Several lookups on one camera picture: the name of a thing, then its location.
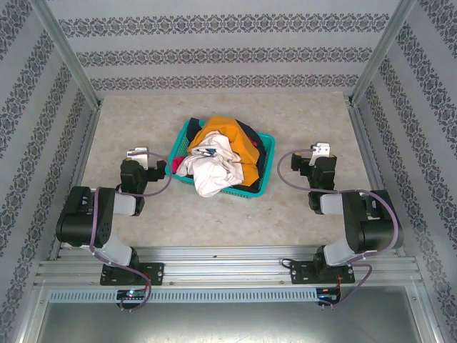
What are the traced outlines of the teal plastic basket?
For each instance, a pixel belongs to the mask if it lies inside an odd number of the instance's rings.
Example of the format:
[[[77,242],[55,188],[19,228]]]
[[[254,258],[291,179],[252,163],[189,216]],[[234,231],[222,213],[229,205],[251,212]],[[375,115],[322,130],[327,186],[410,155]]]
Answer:
[[[178,156],[186,156],[187,155],[187,148],[189,146],[189,140],[187,139],[187,127],[191,120],[187,120],[181,128],[176,141],[174,142],[173,148],[169,155],[169,162],[172,163],[173,159]],[[236,187],[229,187],[221,190],[221,193],[230,194],[237,197],[243,198],[255,198],[261,197],[267,188],[267,185],[270,180],[271,170],[273,167],[273,160],[276,148],[276,140],[270,134],[266,134],[263,132],[258,132],[258,135],[263,142],[263,146],[266,150],[266,159],[263,165],[263,171],[261,172],[261,178],[258,183],[258,191],[255,192],[248,192],[246,188],[236,186]]]

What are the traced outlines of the white flower print t-shirt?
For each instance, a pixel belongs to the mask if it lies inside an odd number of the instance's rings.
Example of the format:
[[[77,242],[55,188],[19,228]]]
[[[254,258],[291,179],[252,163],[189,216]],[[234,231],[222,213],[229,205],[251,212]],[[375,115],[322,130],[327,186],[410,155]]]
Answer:
[[[212,197],[222,189],[242,183],[241,157],[232,150],[228,137],[211,131],[191,148],[176,168],[176,175],[192,176],[197,194]]]

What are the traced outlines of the red t-shirt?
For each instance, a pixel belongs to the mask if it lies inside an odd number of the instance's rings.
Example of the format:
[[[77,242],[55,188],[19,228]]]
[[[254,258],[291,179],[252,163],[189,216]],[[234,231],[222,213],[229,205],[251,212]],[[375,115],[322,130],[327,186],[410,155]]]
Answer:
[[[191,148],[187,156],[178,156],[173,159],[172,166],[176,174],[196,174],[197,170],[241,170],[242,164],[255,164],[258,153],[251,143],[235,144],[235,149],[229,141],[202,141]]]

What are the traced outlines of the dark navy t-shirt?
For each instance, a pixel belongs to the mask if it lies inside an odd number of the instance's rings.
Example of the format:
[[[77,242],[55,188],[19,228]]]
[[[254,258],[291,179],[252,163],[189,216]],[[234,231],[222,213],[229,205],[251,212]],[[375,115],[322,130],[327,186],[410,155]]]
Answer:
[[[258,133],[247,124],[232,118],[213,116],[204,125],[200,124],[199,119],[191,118],[190,120],[186,132],[189,140],[188,152],[213,131],[225,136],[231,143],[232,149],[235,149],[235,144],[252,144],[255,152],[258,153],[256,163],[242,164],[243,181],[236,186],[246,188],[248,192],[258,191],[258,183],[266,159],[266,150]]]

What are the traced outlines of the metal bottom shelf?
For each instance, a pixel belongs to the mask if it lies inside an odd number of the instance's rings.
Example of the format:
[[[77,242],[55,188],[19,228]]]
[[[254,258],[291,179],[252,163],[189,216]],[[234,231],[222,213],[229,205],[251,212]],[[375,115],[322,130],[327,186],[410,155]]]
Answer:
[[[397,317],[350,304],[50,304],[38,343],[421,343],[404,307]]]

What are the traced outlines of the aluminium side rail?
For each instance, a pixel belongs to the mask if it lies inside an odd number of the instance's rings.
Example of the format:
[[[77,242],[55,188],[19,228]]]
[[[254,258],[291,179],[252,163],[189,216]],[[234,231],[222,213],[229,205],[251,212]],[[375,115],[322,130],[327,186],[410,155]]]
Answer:
[[[381,174],[378,170],[378,166],[376,164],[376,156],[373,153],[372,146],[370,140],[368,139],[366,128],[363,124],[363,120],[360,116],[360,113],[356,107],[353,107],[350,104],[347,106],[347,109],[353,126],[356,141],[358,143],[359,151],[361,153],[363,164],[366,170],[369,184],[372,189],[382,189],[384,184],[382,181]]]
[[[86,169],[87,161],[89,159],[91,145],[94,140],[94,135],[96,132],[96,126],[98,124],[100,112],[101,112],[101,107],[97,110],[94,110],[93,114],[91,115],[90,120],[88,121],[88,123],[86,125],[84,140],[81,143],[81,148],[79,151],[79,158],[77,160],[78,163],[75,167],[74,175],[71,180],[71,183],[69,184],[69,191],[71,190],[72,187],[79,186],[84,177],[84,172]],[[57,257],[59,256],[60,248],[61,248],[61,243],[56,238],[56,235],[54,235],[54,239],[53,239],[52,245],[51,245],[51,250],[49,252],[49,260],[57,259]]]

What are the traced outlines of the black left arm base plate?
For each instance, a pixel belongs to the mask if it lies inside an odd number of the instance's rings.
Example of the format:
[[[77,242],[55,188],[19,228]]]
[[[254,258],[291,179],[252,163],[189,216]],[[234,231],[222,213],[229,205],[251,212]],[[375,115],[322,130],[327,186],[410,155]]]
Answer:
[[[163,263],[140,263],[138,271],[147,276],[152,286],[161,286],[164,278]],[[101,286],[145,286],[146,280],[133,272],[118,267],[103,265],[100,277]]]

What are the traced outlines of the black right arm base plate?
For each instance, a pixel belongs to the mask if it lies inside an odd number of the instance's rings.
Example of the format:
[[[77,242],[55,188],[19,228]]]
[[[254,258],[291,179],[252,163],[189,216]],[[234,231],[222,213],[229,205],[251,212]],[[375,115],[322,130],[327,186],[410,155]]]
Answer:
[[[331,267],[326,264],[295,261],[290,263],[292,284],[354,284],[355,276],[348,266]]]

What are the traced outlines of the aluminium mounting rail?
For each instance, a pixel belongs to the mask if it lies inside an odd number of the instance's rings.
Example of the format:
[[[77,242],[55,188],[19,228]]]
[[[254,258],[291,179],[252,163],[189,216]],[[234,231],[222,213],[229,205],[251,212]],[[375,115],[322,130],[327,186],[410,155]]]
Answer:
[[[315,246],[270,247],[139,247],[143,262],[165,265],[165,288],[291,287],[282,259],[305,261]],[[367,259],[373,271],[367,286],[423,285],[414,257],[388,252]],[[102,264],[76,247],[60,248],[55,260],[39,262],[33,285],[47,288],[98,287]]]

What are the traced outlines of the aluminium frame post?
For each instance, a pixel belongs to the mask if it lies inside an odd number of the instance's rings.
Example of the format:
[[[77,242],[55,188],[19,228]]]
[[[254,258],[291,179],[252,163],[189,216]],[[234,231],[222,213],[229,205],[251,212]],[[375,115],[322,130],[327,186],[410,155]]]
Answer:
[[[40,22],[43,24],[46,32],[53,41],[54,46],[57,48],[64,63],[67,65],[69,71],[75,78],[76,83],[90,107],[92,109],[98,109],[101,100],[97,96],[90,79],[86,75],[83,66],[69,43],[69,40],[66,38],[59,21],[52,13],[47,0],[29,0],[29,2]]]
[[[372,78],[374,77],[378,67],[384,60],[396,35],[403,26],[403,23],[408,18],[412,8],[417,0],[400,0],[391,18],[389,19],[381,38],[379,39],[373,53],[368,59],[367,65],[364,67],[356,85],[349,97],[349,103],[355,107],[361,100],[366,89],[368,88]]]

